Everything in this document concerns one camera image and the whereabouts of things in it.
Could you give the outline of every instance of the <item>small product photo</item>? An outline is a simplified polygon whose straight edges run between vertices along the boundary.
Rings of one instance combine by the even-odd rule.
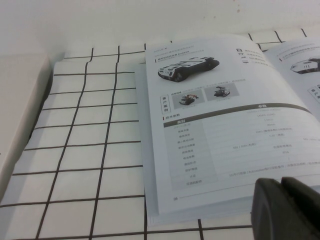
[[[214,57],[192,57],[159,69],[158,75],[176,83],[186,80],[190,75],[206,72],[214,69],[220,64]]]
[[[214,91],[216,97],[226,97],[230,94],[230,90],[224,86],[217,86],[218,90]]]
[[[320,56],[311,57],[308,60],[299,61],[292,65],[291,70],[298,74],[320,72]]]
[[[199,99],[197,95],[194,94],[187,94],[183,95],[182,99],[179,101],[180,104],[182,105],[190,105],[192,104],[196,99]]]

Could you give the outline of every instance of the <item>open booklet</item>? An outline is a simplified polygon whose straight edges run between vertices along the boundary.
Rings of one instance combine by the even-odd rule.
[[[319,186],[319,77],[319,39],[265,54],[230,35],[147,49],[158,214],[242,212],[258,178]]]

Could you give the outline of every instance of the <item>black object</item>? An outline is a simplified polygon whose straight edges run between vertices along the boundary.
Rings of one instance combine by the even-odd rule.
[[[190,105],[198,98],[199,97],[194,94],[183,95],[182,99],[179,101],[179,103],[182,105]]]
[[[298,74],[320,72],[320,57],[311,57],[308,60],[300,61],[291,66],[291,70]]]
[[[186,61],[160,68],[158,75],[163,79],[179,83],[192,74],[210,71],[219,64],[220,62],[214,57],[192,57]]]
[[[226,97],[230,94],[230,90],[224,86],[217,86],[219,90],[214,91],[214,96],[216,97]]]
[[[259,178],[251,223],[255,240],[320,240],[320,194],[293,177]]]

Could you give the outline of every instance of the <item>booklet page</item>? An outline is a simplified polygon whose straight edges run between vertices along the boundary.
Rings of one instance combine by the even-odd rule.
[[[320,121],[320,39],[285,42],[265,55]]]
[[[318,121],[250,40],[150,49],[146,68],[160,214],[318,174]]]

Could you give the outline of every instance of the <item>white surface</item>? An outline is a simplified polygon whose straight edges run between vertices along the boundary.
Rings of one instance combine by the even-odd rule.
[[[0,57],[0,199],[32,132],[50,71],[45,54]]]
[[[0,55],[47,52],[54,63],[70,48],[89,57],[88,47],[116,54],[105,46],[312,26],[319,10],[318,0],[3,0]]]

